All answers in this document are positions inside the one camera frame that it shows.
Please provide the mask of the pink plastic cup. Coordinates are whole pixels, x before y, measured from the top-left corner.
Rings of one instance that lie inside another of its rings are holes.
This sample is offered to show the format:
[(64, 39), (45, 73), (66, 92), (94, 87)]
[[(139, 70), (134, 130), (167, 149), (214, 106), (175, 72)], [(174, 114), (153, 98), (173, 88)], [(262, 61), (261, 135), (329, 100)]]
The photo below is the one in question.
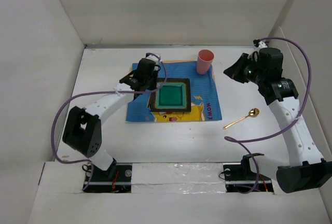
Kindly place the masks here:
[(197, 73), (200, 75), (206, 74), (210, 69), (214, 57), (212, 51), (207, 49), (200, 50), (197, 58)]

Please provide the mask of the blue Pikachu cloth placemat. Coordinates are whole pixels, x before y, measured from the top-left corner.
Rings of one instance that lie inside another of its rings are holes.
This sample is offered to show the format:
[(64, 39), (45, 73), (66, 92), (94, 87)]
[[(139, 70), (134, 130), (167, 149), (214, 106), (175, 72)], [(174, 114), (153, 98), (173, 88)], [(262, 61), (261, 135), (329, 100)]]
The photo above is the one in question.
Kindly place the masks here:
[(128, 122), (195, 122), (222, 120), (215, 80), (212, 68), (204, 75), (196, 71), (197, 63), (169, 62), (166, 69), (161, 69), (158, 77), (163, 79), (167, 75), (171, 78), (188, 78), (190, 80), (191, 112), (151, 111), (149, 108), (149, 94), (143, 94), (130, 102), (127, 107), (126, 121)]

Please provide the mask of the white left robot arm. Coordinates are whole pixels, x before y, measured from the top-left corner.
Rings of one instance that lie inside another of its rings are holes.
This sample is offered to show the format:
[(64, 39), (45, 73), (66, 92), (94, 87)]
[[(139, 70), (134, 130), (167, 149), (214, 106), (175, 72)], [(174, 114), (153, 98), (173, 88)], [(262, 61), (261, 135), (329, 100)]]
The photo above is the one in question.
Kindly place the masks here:
[(102, 125), (124, 105), (157, 89), (160, 65), (160, 56), (147, 53), (136, 69), (119, 80), (112, 92), (86, 107), (75, 106), (68, 113), (62, 141), (89, 159), (103, 180), (115, 177), (116, 160), (102, 149)]

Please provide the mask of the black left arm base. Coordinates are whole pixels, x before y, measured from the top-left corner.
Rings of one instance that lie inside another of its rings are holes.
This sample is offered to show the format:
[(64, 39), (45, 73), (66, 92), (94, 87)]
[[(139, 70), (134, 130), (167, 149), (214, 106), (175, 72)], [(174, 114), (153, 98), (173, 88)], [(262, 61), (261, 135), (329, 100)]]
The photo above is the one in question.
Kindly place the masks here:
[(132, 163), (117, 163), (110, 173), (91, 164), (82, 165), (85, 172), (82, 191), (85, 193), (131, 193)]

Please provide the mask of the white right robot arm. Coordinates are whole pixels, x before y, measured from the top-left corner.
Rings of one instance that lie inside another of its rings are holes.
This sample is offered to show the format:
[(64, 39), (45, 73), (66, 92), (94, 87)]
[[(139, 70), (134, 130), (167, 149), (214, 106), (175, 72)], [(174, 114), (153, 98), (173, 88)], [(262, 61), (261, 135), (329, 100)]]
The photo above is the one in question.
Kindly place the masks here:
[(258, 173), (274, 179), (285, 193), (323, 186), (331, 178), (331, 162), (316, 147), (302, 117), (303, 105), (292, 80), (282, 76), (283, 54), (277, 48), (259, 48), (252, 54), (243, 53), (234, 65), (224, 70), (229, 78), (253, 82), (281, 130), (289, 161), (278, 162), (262, 153), (244, 155), (240, 173), (252, 179)]

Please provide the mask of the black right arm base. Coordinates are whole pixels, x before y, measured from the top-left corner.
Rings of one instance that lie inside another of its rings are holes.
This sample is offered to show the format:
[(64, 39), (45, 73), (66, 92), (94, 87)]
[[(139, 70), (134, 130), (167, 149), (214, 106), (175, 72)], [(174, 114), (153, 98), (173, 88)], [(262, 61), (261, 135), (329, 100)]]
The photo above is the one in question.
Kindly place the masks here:
[(227, 193), (238, 192), (247, 193), (252, 187), (253, 192), (274, 193), (272, 181), (269, 177), (259, 175), (256, 183), (256, 173), (250, 169), (250, 155), (244, 155), (240, 162), (230, 162), (223, 164), (223, 171), (218, 177), (225, 182)]

